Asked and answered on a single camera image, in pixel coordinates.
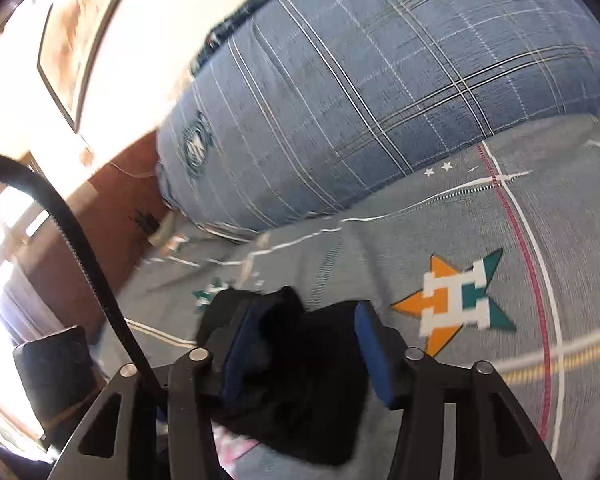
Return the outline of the blue plaid pillow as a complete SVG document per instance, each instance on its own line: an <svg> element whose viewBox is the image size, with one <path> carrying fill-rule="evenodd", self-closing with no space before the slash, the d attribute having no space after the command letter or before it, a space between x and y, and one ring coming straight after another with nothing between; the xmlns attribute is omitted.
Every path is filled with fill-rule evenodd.
<svg viewBox="0 0 600 480"><path fill-rule="evenodd" d="M600 115L582 0L268 0L194 71L158 182L193 222L267 230L580 113Z"/></svg>

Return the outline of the framed wall picture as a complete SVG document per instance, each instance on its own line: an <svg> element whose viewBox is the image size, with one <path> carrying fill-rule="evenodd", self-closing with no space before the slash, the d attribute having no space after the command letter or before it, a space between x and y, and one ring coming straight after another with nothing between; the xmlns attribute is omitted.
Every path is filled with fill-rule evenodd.
<svg viewBox="0 0 600 480"><path fill-rule="evenodd" d="M102 38L121 0L50 0L36 68L73 132L81 115Z"/></svg>

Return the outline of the grey patterned bed sheet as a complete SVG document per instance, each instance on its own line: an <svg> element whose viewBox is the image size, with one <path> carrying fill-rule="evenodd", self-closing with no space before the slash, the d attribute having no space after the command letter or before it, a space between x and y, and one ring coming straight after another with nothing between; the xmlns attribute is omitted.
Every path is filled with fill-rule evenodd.
<svg viewBox="0 0 600 480"><path fill-rule="evenodd" d="M528 122L403 179L343 214L235 245L184 228L174 255L151 252L118 301L155 365L193 347L204 309L227 287L290 286L319 309L367 299L408 344L441 362L492 362L566 479L600 479L600 118ZM486 290L513 322L499 330L458 307L405 312L446 263L464 284L491 252Z"/></svg>

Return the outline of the black pants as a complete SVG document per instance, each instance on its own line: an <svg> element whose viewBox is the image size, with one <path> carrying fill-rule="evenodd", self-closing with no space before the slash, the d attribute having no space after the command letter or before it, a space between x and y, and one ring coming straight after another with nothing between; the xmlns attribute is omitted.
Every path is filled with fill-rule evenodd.
<svg viewBox="0 0 600 480"><path fill-rule="evenodd" d="M200 346L237 306L234 299L220 299L220 293L204 310L196 333ZM301 314L278 307L265 315L259 330L268 364L250 368L238 401L213 405L211 419L298 460L334 467L347 463L368 390L354 329L356 305L346 300L309 311L302 304Z"/></svg>

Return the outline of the brown wooden headboard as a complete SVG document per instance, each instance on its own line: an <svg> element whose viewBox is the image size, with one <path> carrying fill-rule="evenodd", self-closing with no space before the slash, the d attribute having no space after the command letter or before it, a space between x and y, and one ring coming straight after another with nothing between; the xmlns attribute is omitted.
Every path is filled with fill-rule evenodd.
<svg viewBox="0 0 600 480"><path fill-rule="evenodd" d="M166 215L154 176L156 134L128 146L67 200L114 292L149 247L140 216L160 221ZM97 338L105 315L52 219L16 253L0 317L17 344L73 325L83 327L89 341Z"/></svg>

